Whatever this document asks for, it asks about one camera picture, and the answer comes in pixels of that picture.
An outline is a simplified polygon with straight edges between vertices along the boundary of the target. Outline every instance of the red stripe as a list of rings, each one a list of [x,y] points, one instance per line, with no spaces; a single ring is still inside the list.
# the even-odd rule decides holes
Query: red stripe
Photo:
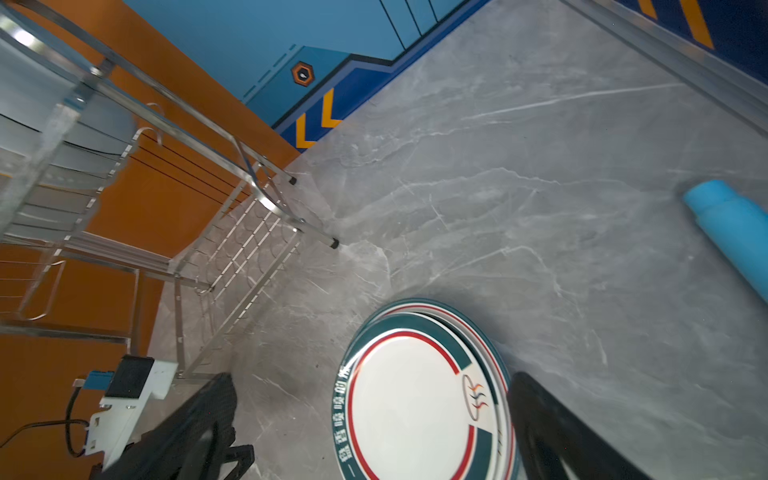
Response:
[[[365,458],[363,458],[362,452],[360,451],[360,445],[357,442],[357,436],[355,435],[355,424],[352,418],[352,399],[355,393],[355,383],[357,382],[357,373],[360,371],[360,367],[362,366],[362,363],[366,359],[366,357],[373,350],[375,350],[377,346],[381,345],[386,340],[390,340],[398,336],[408,336],[408,337],[419,339],[423,342],[428,343],[434,349],[440,352],[443,358],[445,358],[445,361],[448,362],[448,364],[451,366],[451,369],[453,370],[454,375],[458,375],[458,365],[456,364],[454,359],[448,354],[448,352],[446,352],[434,340],[428,338],[427,336],[423,336],[422,334],[417,332],[396,332],[391,335],[384,336],[376,340],[373,343],[373,345],[371,345],[370,348],[368,348],[366,352],[363,353],[362,357],[360,357],[360,360],[357,363],[357,366],[355,367],[355,371],[352,374],[352,381],[349,383],[349,394],[347,395],[347,399],[349,400],[346,403],[346,408],[347,408],[346,418],[349,420],[349,436],[352,439],[352,447],[355,449],[355,454],[357,455],[357,459],[360,462],[360,466],[362,467],[362,470],[366,473],[366,475],[368,475],[368,478],[370,478],[370,480],[379,480],[379,477],[377,477],[376,474],[373,473],[373,470],[371,470],[371,467],[368,465],[368,462],[366,462]]]
[[[504,375],[502,375],[502,370],[499,368],[498,363],[496,362],[496,357],[491,353],[491,350],[488,349],[488,347],[485,345],[485,342],[483,342],[483,340],[478,336],[478,334],[475,332],[475,329],[471,328],[469,325],[466,324],[466,322],[464,320],[458,318],[456,315],[454,315],[453,313],[450,313],[448,310],[437,308],[437,307],[432,306],[432,305],[426,305],[424,303],[411,303],[410,305],[401,306],[401,307],[396,308],[394,310],[390,310],[388,312],[384,312],[381,316],[389,315],[390,313],[394,313],[394,312],[399,312],[400,310],[408,310],[408,309],[412,308],[413,306],[417,306],[419,308],[426,308],[426,309],[429,309],[429,310],[435,310],[436,312],[440,312],[440,313],[445,313],[445,314],[449,315],[451,318],[453,318],[454,320],[456,320],[457,322],[460,322],[463,326],[466,326],[467,329],[470,332],[472,332],[472,335],[474,335],[475,338],[480,342],[480,344],[483,346],[485,351],[488,352],[488,356],[490,356],[491,360],[493,360],[493,365],[496,367],[496,371],[498,372],[499,378],[502,379],[502,382],[504,384],[504,392],[506,393],[508,391],[507,382],[504,380]],[[510,425],[510,429],[511,429],[511,435],[510,435],[511,438],[510,438],[510,442],[509,442],[510,445],[511,445],[511,454],[510,454],[510,458],[509,458],[509,463],[507,465],[507,475],[504,478],[510,478],[510,475],[512,474],[512,466],[515,463],[515,454],[517,453],[517,451],[515,450],[515,440],[516,440],[516,438],[515,438],[515,424],[510,422],[509,425]]]
[[[400,310],[407,310],[407,309],[411,308],[413,305],[414,304],[412,304],[410,306],[401,306],[398,309],[390,310],[389,312],[383,313],[382,316],[383,315],[389,315],[390,313],[394,313],[394,312],[399,312]],[[470,332],[472,332],[472,335],[474,335],[475,338],[480,342],[480,344],[485,349],[485,351],[488,352],[488,356],[491,357],[491,360],[493,361],[493,365],[496,367],[496,371],[498,372],[499,378],[502,379],[502,383],[504,384],[504,392],[507,392],[507,382],[506,382],[506,380],[504,380],[504,375],[502,375],[502,369],[499,368],[498,363],[496,362],[496,358],[493,356],[493,353],[491,353],[491,350],[488,349],[488,347],[485,345],[485,342],[483,342],[483,340],[478,336],[478,334],[475,333],[475,329],[471,328],[469,325],[467,325],[464,322],[464,320],[458,318],[456,315],[450,313],[448,310],[439,309],[439,308],[431,306],[431,305],[425,305],[424,303],[416,303],[415,305],[417,305],[417,306],[419,306],[421,308],[435,310],[436,312],[446,313],[446,314],[450,315],[450,317],[453,318],[454,320],[460,322],[463,326],[466,326],[467,329]]]
[[[467,449],[464,451],[464,458],[462,458],[462,463],[459,464],[458,470],[456,470],[456,473],[453,474],[451,477],[451,480],[459,480],[463,475],[467,467],[469,466],[469,459],[472,457],[472,444],[475,443],[475,427],[473,425],[469,426],[469,434],[467,437]]]

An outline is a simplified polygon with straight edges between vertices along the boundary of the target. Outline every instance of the white plate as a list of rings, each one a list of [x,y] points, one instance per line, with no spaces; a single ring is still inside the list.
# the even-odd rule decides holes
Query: white plate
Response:
[[[495,478],[503,480],[517,478],[520,458],[515,441],[515,430],[511,422],[511,413],[509,412],[509,405],[506,400],[510,376],[501,356],[496,352],[488,337],[458,310],[444,303],[421,298],[400,300],[380,308],[369,317],[366,324],[363,325],[361,332],[366,325],[393,313],[421,313],[438,319],[449,328],[452,328],[469,346],[475,356],[485,364],[485,374],[492,380],[491,384],[494,393],[498,393],[494,397],[496,400],[495,406],[498,411],[498,437],[500,439],[498,449],[502,460],[498,463]]]
[[[491,480],[499,419],[492,380],[466,341],[419,313],[381,316],[353,340],[333,398],[347,480]]]

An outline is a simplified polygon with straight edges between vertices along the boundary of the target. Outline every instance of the plate logo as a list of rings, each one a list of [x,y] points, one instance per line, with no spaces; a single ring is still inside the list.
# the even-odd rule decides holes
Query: plate logo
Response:
[[[480,409],[488,406],[487,403],[482,401],[482,397],[485,396],[483,393],[485,387],[481,383],[474,383],[469,378],[469,375],[464,375],[462,377],[462,388],[464,390],[464,402],[467,405],[467,412],[472,420],[477,422],[480,418]]]

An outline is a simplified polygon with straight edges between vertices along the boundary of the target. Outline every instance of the orange wall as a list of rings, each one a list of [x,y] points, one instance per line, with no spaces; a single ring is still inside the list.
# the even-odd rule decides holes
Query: orange wall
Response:
[[[274,163],[282,167],[298,156],[293,147],[120,0],[44,1]],[[61,30],[23,8],[20,11],[91,61],[99,61],[99,55],[71,36],[62,35]],[[167,117],[223,154],[233,153],[226,141],[124,71],[118,69],[111,80],[145,103],[163,105]],[[197,237],[237,181],[167,137],[164,147],[149,137],[143,137],[140,146],[101,196],[100,209],[88,229],[172,257]],[[14,247],[0,249],[0,259],[11,258],[34,261],[36,255]],[[132,286],[133,277],[128,273],[68,261],[54,308],[45,322],[126,329]],[[159,280],[147,280],[141,324],[143,353],[162,287]],[[0,289],[12,290],[2,282]],[[37,299],[33,309],[39,311],[41,302]],[[93,369],[114,369],[123,354],[123,346],[107,343],[0,336],[0,362],[4,365],[0,385],[5,387],[5,394],[0,396],[0,437],[25,423],[62,419],[72,380]],[[74,417],[89,419],[101,394],[83,392]],[[75,426],[73,431],[77,448],[82,443],[82,428]],[[87,478],[91,465],[100,460],[101,455],[70,458],[61,426],[32,429],[0,449],[0,477]]]

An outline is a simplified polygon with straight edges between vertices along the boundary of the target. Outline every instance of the black line on wall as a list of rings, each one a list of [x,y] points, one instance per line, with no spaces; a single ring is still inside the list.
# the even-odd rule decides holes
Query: black line on wall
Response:
[[[291,108],[290,108],[290,109],[289,109],[289,110],[288,110],[286,113],[284,113],[282,117],[280,117],[280,118],[279,118],[277,121],[275,121],[274,123],[272,123],[272,125],[270,125],[270,127],[271,127],[271,128],[274,130],[275,128],[277,128],[277,126],[278,126],[278,125],[282,124],[282,123],[283,123],[283,122],[286,120],[286,118],[290,117],[290,116],[291,116],[291,114],[293,114],[293,112],[295,112],[295,111],[296,111],[296,110],[298,110],[298,109],[299,109],[299,108],[300,108],[302,105],[304,105],[304,102],[306,102],[306,101],[307,101],[307,100],[308,100],[310,97],[312,97],[312,96],[313,96],[313,95],[314,95],[314,94],[315,94],[315,93],[316,93],[316,92],[317,92],[317,91],[318,91],[320,88],[322,88],[322,87],[323,87],[323,86],[324,86],[324,85],[325,85],[325,84],[328,82],[328,80],[330,80],[331,78],[333,78],[333,75],[335,75],[335,74],[339,73],[339,70],[341,70],[342,68],[344,68],[344,67],[345,67],[345,66],[346,66],[348,63],[350,63],[350,62],[351,62],[351,61],[353,61],[353,60],[357,60],[357,61],[363,61],[363,62],[366,62],[366,63],[372,63],[372,64],[376,64],[376,65],[385,65],[385,66],[387,66],[387,67],[391,67],[392,65],[394,65],[395,63],[397,63],[397,61],[398,61],[398,60],[399,60],[399,59],[400,59],[400,58],[401,58],[403,55],[407,54],[409,51],[411,51],[411,50],[413,50],[413,49],[416,49],[416,48],[421,48],[422,46],[421,46],[420,44],[422,43],[422,40],[424,40],[424,37],[427,37],[427,36],[429,36],[429,34],[430,34],[430,33],[432,33],[432,31],[433,31],[433,30],[436,30],[436,29],[437,29],[437,28],[438,28],[440,25],[442,25],[442,24],[446,23],[448,20],[450,20],[450,19],[453,17],[453,14],[455,14],[455,13],[456,13],[458,10],[460,10],[460,9],[461,9],[461,8],[462,8],[464,5],[466,5],[467,3],[469,3],[469,1],[470,1],[470,0],[464,0],[464,1],[463,1],[463,2],[461,2],[460,4],[456,5],[456,7],[455,7],[453,10],[451,10],[451,11],[450,11],[450,12],[449,12],[449,13],[448,13],[448,14],[447,14],[445,17],[443,17],[443,18],[442,18],[442,20],[438,20],[438,21],[437,21],[437,23],[435,23],[435,24],[434,24],[434,25],[433,25],[433,26],[432,26],[432,27],[431,27],[431,28],[430,28],[430,29],[429,29],[429,30],[428,30],[428,31],[427,31],[427,32],[426,32],[424,35],[422,35],[422,37],[421,37],[419,40],[417,40],[417,41],[414,41],[414,42],[411,44],[411,46],[410,46],[410,47],[408,47],[407,49],[403,50],[403,51],[402,51],[402,53],[400,53],[400,55],[396,56],[396,57],[395,57],[394,59],[392,59],[392,60],[387,60],[387,59],[385,59],[385,58],[367,57],[367,56],[365,56],[365,55],[358,55],[358,54],[354,54],[354,53],[352,53],[352,54],[349,54],[349,56],[348,56],[347,58],[343,59],[343,60],[341,61],[341,63],[339,63],[339,64],[336,66],[336,68],[334,68],[334,69],[333,69],[333,70],[332,70],[332,71],[331,71],[331,72],[330,72],[328,75],[326,75],[326,76],[325,76],[325,77],[322,79],[322,81],[316,82],[317,84],[315,85],[315,87],[314,87],[312,90],[308,91],[308,92],[306,93],[306,95],[304,95],[304,96],[301,98],[301,100],[299,100],[298,102],[296,102],[295,104],[293,104],[293,106],[292,106],[292,107],[291,107]],[[432,9],[432,14],[433,14],[433,15],[435,14],[435,9],[434,9],[434,8]]]
[[[406,44],[402,43],[402,38],[400,38],[400,34],[397,32],[397,28],[395,28],[394,22],[392,22],[392,17],[389,16],[389,12],[386,11],[386,7],[384,6],[384,2],[382,0],[379,0],[379,4],[384,8],[384,14],[387,17],[387,20],[389,20],[389,24],[392,26],[392,30],[395,31],[395,35],[397,35],[397,39],[400,42],[400,45],[402,46],[402,49],[406,49]]]
[[[437,14],[435,13],[435,7],[432,6],[432,0],[427,0],[429,7],[432,9],[432,14],[435,16],[435,22],[437,21]]]
[[[416,17],[413,16],[413,10],[411,10],[411,4],[406,0],[406,7],[408,7],[408,12],[411,14],[411,18],[413,19],[413,24],[416,25],[416,31],[419,33],[419,37],[424,35],[422,33],[422,29],[419,28],[419,23],[416,21]]]

